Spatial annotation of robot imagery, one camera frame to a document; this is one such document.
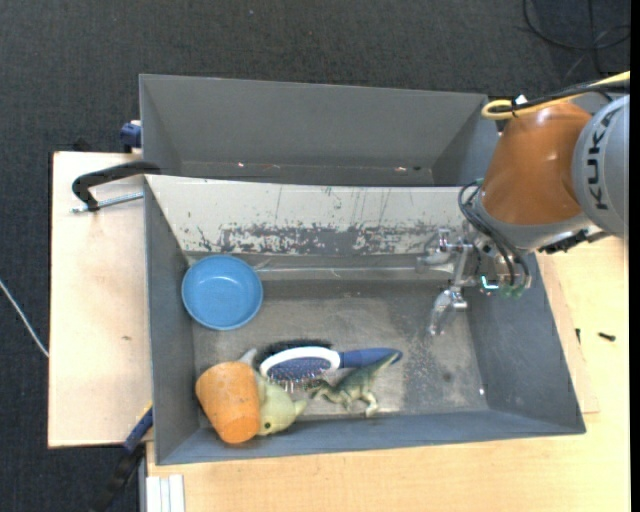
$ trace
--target gray bin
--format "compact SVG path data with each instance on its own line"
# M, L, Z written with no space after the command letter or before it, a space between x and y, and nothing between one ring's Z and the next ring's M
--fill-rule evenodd
M458 226L459 215L438 210L417 231L386 225L390 221L385 224L381 215L376 227L385 224L396 245L377 245L366 254L353 250L355 239L344 242L352 234L348 226L325 230L341 241L328 244L331 254L292 249L276 254L215 243L204 233L202 243L185 243L185 232L198 231L196 219L233 221L231 213L216 209L218 189L210 178L259 182L242 189L248 194L268 183L286 183L325 191L348 186L354 193L422 187L425 198L454 197L454 188L439 186L482 176L491 158L497 134L493 123L480 119L485 101L473 94L141 77L145 160L176 176L177 184L188 181L180 177L196 178L192 186L202 190L189 202L189 215L178 215L178 221L175 210L184 203L159 192L168 190L154 186L154 179L162 179L145 181L158 464L585 431L534 258L529 262L534 285L520 299L466 290L468 310L442 336L427 333L429 309L450 274L446 269L417 274L413 262L420 247L401 254L394 249L403 237L428 238L439 219ZM229 332L197 325L181 299L189 265L221 252L259 269L264 285L257 317ZM239 446L222 443L200 410L196 378L248 348L297 337L323 337L336 350L371 344L403 350L402 361L385 370L374 388L381 412L365 419L361 410L347 413L338 405L314 403L285 432Z

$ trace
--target green toy dinosaur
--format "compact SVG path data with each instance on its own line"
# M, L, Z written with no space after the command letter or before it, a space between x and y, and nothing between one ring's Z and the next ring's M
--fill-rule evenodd
M249 350L239 361L254 367L256 349ZM307 407L306 400L292 400L289 393L279 385L267 382L254 371L260 401L260 430L257 435L268 436L285 430Z
M400 357L399 353L391 354L376 363L354 370L336 386L331 386L325 380L317 380L306 386L311 391L311 398L325 397L325 399L342 404L347 411L351 411L351 404L355 400L366 402L365 416L370 418L378 410L378 401L371 391L375 379L382 370Z

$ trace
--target hairbrush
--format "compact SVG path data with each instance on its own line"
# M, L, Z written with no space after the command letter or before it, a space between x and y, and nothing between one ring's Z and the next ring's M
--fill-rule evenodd
M294 340L269 345L256 359L260 374L280 384L299 384L317 379L324 373L338 368L359 368L373 364L400 350L392 348L367 348L338 352L323 340Z

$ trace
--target black cable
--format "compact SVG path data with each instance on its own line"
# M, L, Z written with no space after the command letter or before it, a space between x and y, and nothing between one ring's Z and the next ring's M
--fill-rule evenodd
M474 185L476 186L476 189L472 192L472 194L467 198L466 201L463 201L464 193ZM496 246L496 249L498 250L500 255L504 258L505 263L507 264L507 267L509 269L509 285L510 286L515 285L515 269L513 268L513 263L511 262L511 258L509 257L509 254L507 254L507 251L511 253L511 257L513 258L513 261L515 261L518 265L520 265L520 267L522 267L522 271L525 275L525 281L528 281L531 277L529 265L527 264L523 256L520 254L520 251L515 246L513 246L509 241L507 241L502 235L494 231L486 222L484 222L484 220L478 217L471 209L472 201L479 191L480 191L480 185L478 181L469 183L460 189L460 192L458 193L458 206L462 211L462 214L478 231L487 235L488 237L491 238L491 240L493 240Z
M619 94L628 94L631 92L631 79L624 79L624 80L618 80L615 82L605 82L605 83L598 83L597 80L594 80L592 82L584 82L582 84L573 85L571 87L560 89L559 91L550 93L546 96L541 96L540 98L528 100L525 103L518 104L512 101L510 105L496 105L491 107L489 109L489 112L492 114L501 114L501 113L508 112L516 115L516 113L520 110L528 109L538 105L543 105L544 103L548 103L553 100L560 100L563 98L569 98L571 96L585 94L587 92L601 94L608 101L611 101L612 98L608 94L610 92L619 93Z
M560 48L565 48L568 50L579 50L579 51L585 51L585 52L591 52L591 51L598 51L598 50L606 50L607 48L611 48L613 46L616 46L620 43L623 43L624 41L626 41L627 39L629 39L631 37L631 25L627 25L627 24L623 24L623 25L616 25L614 27L611 27L607 30L605 30L604 32L601 32L600 35L597 38L594 38L593 44L590 46L576 46L576 45L572 45L572 44L568 44L565 43L563 41L559 41L557 39L554 39L552 37L549 37L548 35L544 34L541 30L539 30L538 28L536 28L533 25L533 22L531 21L531 17L529 16L529 10L527 9L527 0L523 0L522 1L522 12L524 15L524 19L527 22L527 26L529 27L529 29L538 37L540 37L541 39L543 39L544 41L546 41L549 44L553 44L555 46L558 46ZM589 0L589 25L591 28L591 33L593 36L593 29L594 29L594 17L593 17L593 2L592 0ZM619 39L616 39L610 43L607 44L602 44L602 45L598 45L596 44L600 39L603 39L604 37L606 37L607 35L609 35L611 32L617 31L617 30L621 30L621 29L627 29L629 32L627 34L625 34L624 36L620 37Z
M469 196L469 198L466 201L462 201L462 197L464 193L473 185L477 185L476 189L473 191L471 196ZM493 240L496 246L496 249L498 249L498 252L504 258L504 261L507 264L507 268L509 269L509 285L513 286L515 283L515 269L513 268L513 264L511 263L509 255L507 254L504 247L502 247L500 243L496 242L496 240L493 237L491 228L470 209L471 201L478 194L479 191L480 191L480 185L478 185L477 182L475 181L463 186L460 189L460 192L458 193L458 207L460 208L460 211L462 211L462 214L471 223L473 227L475 227L482 234L487 235Z

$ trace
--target gray carpet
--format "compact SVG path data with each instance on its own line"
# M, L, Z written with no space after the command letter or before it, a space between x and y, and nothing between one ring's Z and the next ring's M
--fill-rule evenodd
M46 342L49 155L122 151L139 73L535 97L629 69L629 39L584 48L630 30L630 0L591 5L530 0L549 41L518 1L0 0L0 278ZM0 510L86 510L119 450L47 449L47 360L1 294L0 376ZM129 486L112 510L136 509Z

